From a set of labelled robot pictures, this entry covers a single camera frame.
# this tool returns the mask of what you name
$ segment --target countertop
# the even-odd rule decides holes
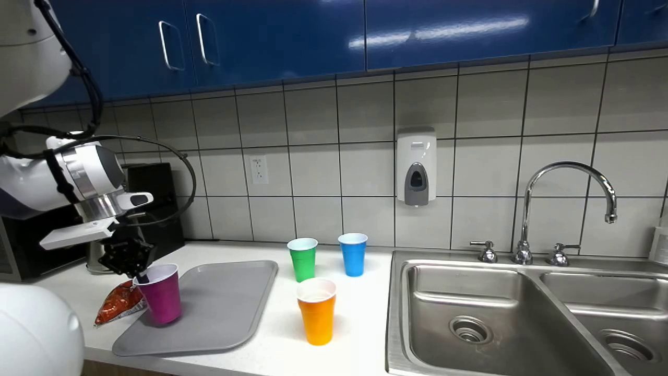
[[[184,358],[118,358],[113,343],[140,314],[97,327],[94,317],[113,287],[124,275],[92,275],[75,266],[38,284],[62,296],[84,323],[85,359],[165,373],[269,373],[269,376],[382,376],[389,304],[391,253],[368,253],[366,273],[348,278],[337,248],[318,250],[318,275],[337,284],[337,331],[332,343],[313,346],[306,341],[296,304],[296,282],[284,246],[191,243],[158,258],[180,267],[180,273],[204,263],[271,258],[279,271],[268,298],[264,320],[240,348],[230,353]]]

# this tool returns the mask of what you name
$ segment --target drain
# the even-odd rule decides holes
[[[484,325],[484,322],[474,315],[457,315],[452,322],[452,331],[460,341],[471,345],[489,343],[493,338],[493,333]]]
[[[627,358],[635,358],[644,362],[655,359],[655,353],[648,345],[644,345],[635,334],[624,331],[613,331],[613,327],[604,331],[604,343],[613,353],[620,353]]]

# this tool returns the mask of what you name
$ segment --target faucet handle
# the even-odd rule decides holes
[[[568,257],[564,253],[565,248],[580,248],[580,244],[562,244],[562,243],[557,243],[553,253],[552,253],[552,257],[550,257],[550,263],[552,266],[568,266],[570,262],[568,262]]]
[[[498,263],[499,262],[499,257],[498,257],[498,253],[494,253],[494,243],[493,240],[484,240],[484,243],[470,243],[471,246],[483,246],[483,253],[481,253],[481,262],[484,262],[484,263]]]

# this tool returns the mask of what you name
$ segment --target sink basin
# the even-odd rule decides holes
[[[483,373],[610,373],[559,308],[515,270],[405,270],[408,351],[432,367]]]
[[[540,278],[631,373],[668,373],[667,278],[570,271]]]

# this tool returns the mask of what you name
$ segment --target tile backsplash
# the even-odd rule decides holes
[[[100,133],[143,136],[188,152],[196,201],[191,238],[287,243],[366,231],[377,246],[510,250],[529,178],[553,160],[602,169],[620,197],[604,224],[604,193],[580,171],[553,171],[531,206],[531,243],[583,244],[583,254],[646,257],[668,178],[668,50],[453,67],[296,86],[146,99],[106,107]],[[82,109],[34,109],[10,123],[77,128]],[[394,199],[397,132],[439,136],[439,199]],[[40,147],[21,137],[21,147]],[[178,158],[110,141],[124,160]]]

